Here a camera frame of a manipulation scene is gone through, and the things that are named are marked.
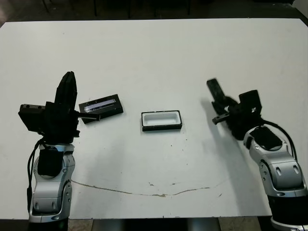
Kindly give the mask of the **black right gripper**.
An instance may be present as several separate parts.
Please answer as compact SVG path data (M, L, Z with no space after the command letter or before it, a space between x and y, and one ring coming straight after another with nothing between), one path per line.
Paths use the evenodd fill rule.
M239 141L244 139L247 131L262 125L262 107L258 105L238 103L230 96L224 97L224 104L219 101L212 101L211 103L217 114L212 122L215 125L225 122L232 136Z

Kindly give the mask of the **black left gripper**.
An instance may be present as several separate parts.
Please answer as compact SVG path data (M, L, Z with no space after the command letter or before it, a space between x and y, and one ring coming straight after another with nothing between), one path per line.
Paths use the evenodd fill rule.
M69 104L67 104L67 80L69 82ZM56 90L55 101L46 102L39 133L46 143L72 143L79 137L78 119L100 120L100 115L80 113L75 110L77 83L73 71L67 72Z

